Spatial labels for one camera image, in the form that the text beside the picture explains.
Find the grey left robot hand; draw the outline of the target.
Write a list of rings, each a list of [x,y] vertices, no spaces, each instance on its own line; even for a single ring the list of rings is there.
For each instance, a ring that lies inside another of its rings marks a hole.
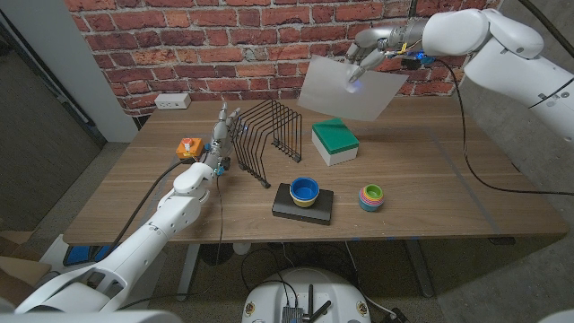
[[[206,153],[204,164],[217,170],[221,162],[230,156],[232,142],[237,133],[237,123],[240,108],[228,112],[228,104],[224,101],[219,111],[218,121],[212,131],[210,149]]]

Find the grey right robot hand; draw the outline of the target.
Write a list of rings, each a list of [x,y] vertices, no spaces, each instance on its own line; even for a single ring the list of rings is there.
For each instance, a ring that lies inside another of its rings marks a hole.
[[[345,62],[356,65],[349,83],[355,83],[386,58],[400,56],[411,49],[421,49],[427,22],[428,19],[412,20],[406,24],[385,25],[358,32],[345,54]]]

